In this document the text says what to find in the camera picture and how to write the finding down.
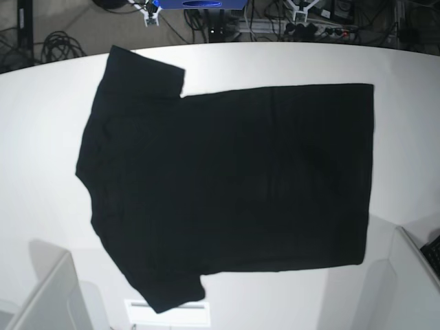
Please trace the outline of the black T-shirt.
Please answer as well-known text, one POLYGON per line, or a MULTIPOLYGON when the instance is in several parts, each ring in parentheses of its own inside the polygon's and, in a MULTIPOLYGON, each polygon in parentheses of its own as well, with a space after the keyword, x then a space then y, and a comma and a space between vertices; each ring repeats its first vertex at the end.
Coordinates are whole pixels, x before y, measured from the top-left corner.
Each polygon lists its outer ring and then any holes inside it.
POLYGON ((153 310, 202 300, 203 275, 361 264, 374 87, 182 97, 184 78, 112 47, 76 166, 104 249, 153 310))

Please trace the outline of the blue box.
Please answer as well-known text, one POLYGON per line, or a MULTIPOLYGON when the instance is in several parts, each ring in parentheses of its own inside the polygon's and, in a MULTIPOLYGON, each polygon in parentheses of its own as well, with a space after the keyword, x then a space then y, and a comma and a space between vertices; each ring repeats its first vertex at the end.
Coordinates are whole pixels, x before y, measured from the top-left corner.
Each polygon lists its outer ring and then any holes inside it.
POLYGON ((154 1, 164 10, 213 9, 241 10, 248 0, 159 0, 154 1))

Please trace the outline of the white left partition panel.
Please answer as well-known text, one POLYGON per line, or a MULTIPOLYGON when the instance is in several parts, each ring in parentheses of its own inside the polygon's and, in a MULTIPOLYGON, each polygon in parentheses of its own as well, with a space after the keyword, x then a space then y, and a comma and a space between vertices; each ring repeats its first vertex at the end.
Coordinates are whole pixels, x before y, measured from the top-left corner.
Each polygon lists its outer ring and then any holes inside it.
POLYGON ((38 283, 6 329, 93 329, 72 253, 38 239, 28 247, 38 283))

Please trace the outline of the white partition panel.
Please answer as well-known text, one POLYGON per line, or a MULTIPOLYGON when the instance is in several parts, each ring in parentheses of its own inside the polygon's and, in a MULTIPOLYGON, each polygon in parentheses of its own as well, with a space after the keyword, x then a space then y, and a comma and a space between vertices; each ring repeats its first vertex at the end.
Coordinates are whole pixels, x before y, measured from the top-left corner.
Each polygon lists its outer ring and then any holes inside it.
POLYGON ((6 329, 93 329, 72 253, 38 239, 28 247, 38 283, 6 329))
POLYGON ((359 313, 359 329, 439 328, 439 279, 402 227, 368 271, 359 313))

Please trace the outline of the white right partition panel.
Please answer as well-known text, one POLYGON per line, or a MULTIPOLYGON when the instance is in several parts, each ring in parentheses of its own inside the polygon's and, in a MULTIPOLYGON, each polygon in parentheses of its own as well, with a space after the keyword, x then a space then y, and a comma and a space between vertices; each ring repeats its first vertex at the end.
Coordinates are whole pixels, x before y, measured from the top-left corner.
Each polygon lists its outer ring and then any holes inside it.
POLYGON ((402 227, 368 271, 359 313, 359 329, 439 328, 439 279, 402 227))

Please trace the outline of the black keyboard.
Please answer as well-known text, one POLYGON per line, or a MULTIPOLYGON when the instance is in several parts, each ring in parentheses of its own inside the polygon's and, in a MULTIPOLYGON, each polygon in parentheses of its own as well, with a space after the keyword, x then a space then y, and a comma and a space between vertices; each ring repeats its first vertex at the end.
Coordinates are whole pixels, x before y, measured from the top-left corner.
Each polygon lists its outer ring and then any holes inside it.
POLYGON ((440 278, 440 236, 433 242, 424 245, 420 250, 437 278, 440 278))

